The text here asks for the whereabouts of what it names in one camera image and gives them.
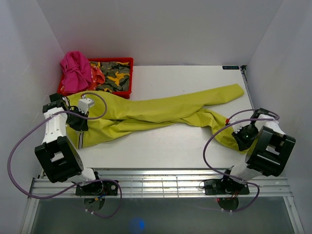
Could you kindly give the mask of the yellow-green trousers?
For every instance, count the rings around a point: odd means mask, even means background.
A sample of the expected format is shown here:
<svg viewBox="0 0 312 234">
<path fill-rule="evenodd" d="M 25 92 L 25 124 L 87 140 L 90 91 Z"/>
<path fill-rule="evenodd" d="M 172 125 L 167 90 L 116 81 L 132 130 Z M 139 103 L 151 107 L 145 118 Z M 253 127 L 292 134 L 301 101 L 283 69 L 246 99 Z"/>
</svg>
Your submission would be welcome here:
<svg viewBox="0 0 312 234">
<path fill-rule="evenodd" d="M 67 127 L 67 135 L 76 148 L 86 148 L 112 141 L 128 134 L 167 127 L 176 123 L 207 127 L 216 133 L 226 118 L 208 109 L 236 100 L 244 95 L 238 84 L 200 92 L 150 100 L 128 100 L 103 91 L 92 91 L 87 97 L 95 101 L 87 122 L 88 130 L 78 133 Z"/>
</svg>

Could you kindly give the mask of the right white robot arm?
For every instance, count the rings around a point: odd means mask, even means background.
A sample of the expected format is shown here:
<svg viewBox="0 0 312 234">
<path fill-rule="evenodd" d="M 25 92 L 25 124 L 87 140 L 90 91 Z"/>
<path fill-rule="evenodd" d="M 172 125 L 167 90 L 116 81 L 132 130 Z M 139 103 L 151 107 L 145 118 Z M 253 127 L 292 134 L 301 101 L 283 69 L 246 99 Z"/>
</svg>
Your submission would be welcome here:
<svg viewBox="0 0 312 234">
<path fill-rule="evenodd" d="M 247 150 L 245 161 L 227 169 L 220 181 L 226 194 L 247 188 L 247 181 L 258 176 L 279 176 L 295 146 L 294 137 L 279 127 L 279 116 L 260 108 L 253 111 L 248 125 L 234 127 L 232 136 L 240 151 Z"/>
</svg>

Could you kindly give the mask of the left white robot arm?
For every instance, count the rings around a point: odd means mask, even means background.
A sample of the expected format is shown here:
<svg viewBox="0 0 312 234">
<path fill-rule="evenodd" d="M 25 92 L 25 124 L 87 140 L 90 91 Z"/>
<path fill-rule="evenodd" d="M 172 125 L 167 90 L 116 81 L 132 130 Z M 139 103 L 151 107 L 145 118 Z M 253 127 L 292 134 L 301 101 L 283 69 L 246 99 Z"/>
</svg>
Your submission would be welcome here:
<svg viewBox="0 0 312 234">
<path fill-rule="evenodd" d="M 76 131 L 88 130 L 89 109 L 94 104 L 94 100 L 84 97 L 78 101 L 77 106 L 71 106 L 65 96 L 50 95 L 50 103 L 42 108 L 47 120 L 45 135 L 42 144 L 35 148 L 35 155 L 50 182 L 87 181 L 87 190 L 98 195 L 103 190 L 103 182 L 99 180 L 94 169 L 83 166 L 82 159 L 66 131 L 67 125 Z"/>
</svg>

